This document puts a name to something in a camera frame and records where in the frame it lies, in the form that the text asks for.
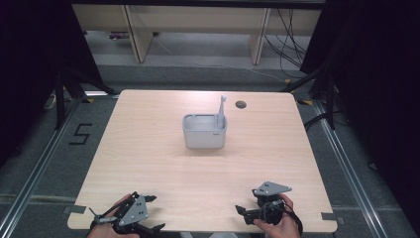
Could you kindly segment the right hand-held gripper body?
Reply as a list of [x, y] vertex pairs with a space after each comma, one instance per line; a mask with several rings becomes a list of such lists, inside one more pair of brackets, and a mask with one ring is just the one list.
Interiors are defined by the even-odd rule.
[[259, 219], [268, 224], [278, 224], [285, 211], [285, 203], [279, 195], [283, 192], [291, 191], [291, 187], [265, 181], [257, 189], [260, 192], [260, 196], [256, 197], [261, 211]]

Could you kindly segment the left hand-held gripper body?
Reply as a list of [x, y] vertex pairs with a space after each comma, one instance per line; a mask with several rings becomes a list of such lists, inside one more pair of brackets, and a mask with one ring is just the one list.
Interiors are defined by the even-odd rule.
[[[106, 214], [114, 208], [117, 208], [114, 215], [106, 217]], [[95, 225], [110, 223], [114, 231], [119, 234], [137, 234], [139, 236], [156, 235], [149, 227], [141, 224], [141, 221], [147, 219], [149, 215], [147, 203], [144, 198], [136, 192], [131, 193], [130, 198], [113, 205], [102, 214], [96, 214], [92, 209], [90, 209], [90, 211], [94, 215], [90, 230]]]

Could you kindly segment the white plastic holder box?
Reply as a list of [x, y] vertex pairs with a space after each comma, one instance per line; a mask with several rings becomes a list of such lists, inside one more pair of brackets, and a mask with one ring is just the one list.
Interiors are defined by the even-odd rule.
[[225, 145], [227, 118], [218, 114], [187, 114], [182, 119], [185, 146], [220, 149]]

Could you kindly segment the white electric toothbrush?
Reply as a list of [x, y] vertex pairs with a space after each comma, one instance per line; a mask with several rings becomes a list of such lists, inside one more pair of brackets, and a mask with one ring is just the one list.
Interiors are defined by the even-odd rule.
[[220, 98], [220, 105], [219, 105], [219, 111], [217, 114], [217, 127], [219, 130], [222, 130], [225, 128], [226, 124], [226, 116], [224, 114], [224, 105], [226, 102], [227, 97], [222, 94]]

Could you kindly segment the person's right hand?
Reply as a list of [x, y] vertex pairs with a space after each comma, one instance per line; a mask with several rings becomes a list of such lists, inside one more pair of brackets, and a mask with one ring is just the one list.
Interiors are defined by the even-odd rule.
[[291, 216], [293, 212], [293, 201], [284, 193], [281, 193], [279, 197], [284, 201], [286, 210], [286, 213], [282, 214], [280, 222], [273, 225], [255, 219], [254, 224], [267, 234], [267, 238], [301, 238], [299, 226]]

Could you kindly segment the person's left hand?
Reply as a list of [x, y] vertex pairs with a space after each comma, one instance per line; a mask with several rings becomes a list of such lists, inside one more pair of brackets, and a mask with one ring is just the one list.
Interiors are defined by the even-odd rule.
[[[131, 197], [130, 193], [127, 193], [122, 198], [120, 198], [114, 205], [120, 203], [121, 201]], [[112, 211], [106, 214], [106, 217], [113, 216], [117, 211], [117, 208], [114, 208]], [[86, 238], [140, 238], [137, 234], [119, 234], [116, 233], [110, 223], [95, 225]]]

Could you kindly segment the black metal stand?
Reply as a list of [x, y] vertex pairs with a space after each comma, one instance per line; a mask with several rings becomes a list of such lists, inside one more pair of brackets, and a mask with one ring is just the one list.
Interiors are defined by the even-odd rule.
[[325, 95], [326, 111], [305, 122], [304, 128], [305, 130], [308, 130], [315, 122], [325, 119], [330, 128], [334, 130], [334, 77], [332, 75], [332, 70], [328, 65], [322, 63], [320, 67], [303, 78], [288, 84], [285, 88], [281, 89], [281, 92], [291, 92], [311, 80], [313, 80], [314, 83], [310, 89], [309, 95], [312, 99]]
[[119, 94], [119, 91], [105, 85], [100, 76], [90, 77], [80, 70], [68, 66], [62, 67], [57, 71], [54, 78], [54, 92], [56, 99], [56, 129], [61, 127], [66, 118], [64, 92], [67, 91], [70, 96], [75, 99], [86, 97], [87, 94], [81, 86], [82, 83], [90, 84], [110, 95]]

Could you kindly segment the black curtain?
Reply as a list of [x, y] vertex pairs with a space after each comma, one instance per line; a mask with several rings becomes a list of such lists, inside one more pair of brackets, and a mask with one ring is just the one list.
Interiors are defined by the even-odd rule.
[[0, 167], [18, 149], [60, 79], [105, 88], [69, 0], [0, 0]]
[[420, 0], [325, 0], [301, 70], [326, 58], [349, 20], [335, 84], [370, 159], [420, 236]]

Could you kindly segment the beige wooden furniture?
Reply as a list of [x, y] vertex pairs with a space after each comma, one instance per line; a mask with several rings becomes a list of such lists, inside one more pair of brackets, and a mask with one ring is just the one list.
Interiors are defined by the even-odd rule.
[[252, 63], [260, 62], [266, 35], [310, 36], [318, 10], [226, 7], [169, 7], [74, 4], [84, 31], [126, 32], [137, 62], [142, 62], [153, 33], [235, 34], [249, 37]]

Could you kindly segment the metal floor rail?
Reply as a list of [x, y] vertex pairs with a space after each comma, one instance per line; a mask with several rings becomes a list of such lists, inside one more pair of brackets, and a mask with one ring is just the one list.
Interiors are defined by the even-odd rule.
[[322, 106], [320, 101], [314, 102], [314, 109], [318, 116], [322, 116], [321, 125], [327, 136], [327, 139], [335, 153], [335, 156], [342, 168], [345, 178], [349, 184], [349, 187], [353, 193], [353, 196], [361, 210], [363, 217], [367, 223], [367, 226], [372, 234], [373, 238], [389, 238], [383, 223], [376, 212], [373, 204], [368, 197], [368, 194], [362, 185], [355, 169], [353, 168], [349, 157], [336, 133], [336, 130], [332, 128], [333, 120], [327, 120], [327, 111]]
[[0, 221], [0, 238], [10, 238], [20, 218], [22, 217], [35, 189], [38, 187], [46, 169], [48, 168], [53, 153], [56, 151], [63, 134], [73, 117], [75, 110], [81, 103], [80, 99], [73, 99], [64, 113], [63, 122], [55, 129], [37, 163], [26, 179], [20, 192], [15, 196], [5, 217]]

